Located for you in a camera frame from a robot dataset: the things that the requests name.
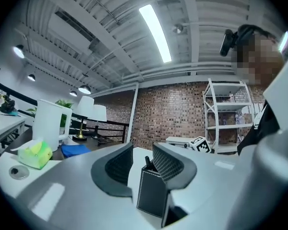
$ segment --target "green plant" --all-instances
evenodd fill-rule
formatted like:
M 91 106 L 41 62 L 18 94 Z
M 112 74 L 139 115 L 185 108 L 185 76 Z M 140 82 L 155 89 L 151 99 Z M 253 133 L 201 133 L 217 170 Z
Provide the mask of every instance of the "green plant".
M 58 100 L 56 102 L 57 105 L 61 105 L 61 106 L 64 106 L 64 107 L 67 107 L 67 108 L 71 108 L 73 103 L 69 103 L 69 102 L 66 102 L 64 100 Z M 65 123 L 66 123 L 66 115 L 65 114 L 62 114 L 62 118 L 61 118 L 61 123 L 60 123 L 60 127 L 65 127 Z
M 29 108 L 27 111 L 28 111 L 28 112 L 31 112 L 31 113 L 30 113 L 30 116 L 35 117 L 36 110 L 37 110 L 37 108 L 34 107 L 34 108 Z

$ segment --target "metal shelving unit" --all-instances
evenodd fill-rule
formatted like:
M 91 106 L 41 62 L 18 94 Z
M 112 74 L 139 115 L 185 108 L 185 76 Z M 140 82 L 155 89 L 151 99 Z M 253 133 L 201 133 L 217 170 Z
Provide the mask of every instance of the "metal shelving unit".
M 205 135 L 206 140 L 208 140 L 208 131 L 216 131 L 216 139 L 212 144 L 212 148 L 215 150 L 215 153 L 222 152 L 232 152 L 237 151 L 237 145 L 234 144 L 219 144 L 219 130 L 220 129 L 240 129 L 251 127 L 254 121 L 254 108 L 252 99 L 248 90 L 248 87 L 245 83 L 240 81 L 239 83 L 213 83 L 211 79 L 208 79 L 209 84 L 205 91 L 203 91 L 204 99 L 204 110 L 205 110 Z M 245 88 L 247 95 L 247 102 L 217 102 L 217 97 L 229 97 L 229 93 L 236 94 L 240 89 Z M 213 105 L 210 105 L 207 102 L 207 98 L 213 99 Z M 250 124 L 239 124 L 239 125 L 219 125 L 219 115 L 218 113 L 233 113 L 244 107 L 248 106 L 252 115 L 252 123 Z M 216 125 L 208 127 L 208 113 L 215 114 Z

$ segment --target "white pitcher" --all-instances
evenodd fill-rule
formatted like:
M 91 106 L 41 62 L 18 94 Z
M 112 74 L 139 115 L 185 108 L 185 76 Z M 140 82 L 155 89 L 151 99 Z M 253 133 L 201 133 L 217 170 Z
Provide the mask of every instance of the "white pitcher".
M 59 135 L 62 114 L 67 117 L 64 135 Z M 72 109 L 45 100 L 38 100 L 33 123 L 33 139 L 42 138 L 48 143 L 52 151 L 56 151 L 59 146 L 59 140 L 67 139 L 68 137 L 71 118 Z

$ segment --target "person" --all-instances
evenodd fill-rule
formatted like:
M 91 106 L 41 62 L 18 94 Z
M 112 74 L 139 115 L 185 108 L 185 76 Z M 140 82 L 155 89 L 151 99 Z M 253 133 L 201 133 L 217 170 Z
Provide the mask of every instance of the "person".
M 244 24 L 236 33 L 226 30 L 220 54 L 226 56 L 230 49 L 232 67 L 237 75 L 264 87 L 269 86 L 284 66 L 276 37 L 255 25 Z M 244 147 L 257 144 L 262 138 L 278 130 L 274 113 L 265 101 L 249 133 L 238 145 L 238 154 Z

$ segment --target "white lampshade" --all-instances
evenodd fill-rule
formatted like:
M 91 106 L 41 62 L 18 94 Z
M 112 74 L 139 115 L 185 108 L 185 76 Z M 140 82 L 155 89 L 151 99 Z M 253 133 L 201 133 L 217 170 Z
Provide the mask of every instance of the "white lampshade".
M 88 96 L 82 96 L 76 110 L 76 114 L 91 118 L 93 114 L 94 99 Z
M 93 106 L 93 115 L 91 119 L 96 121 L 107 121 L 107 111 L 106 107 L 103 105 L 94 105 Z

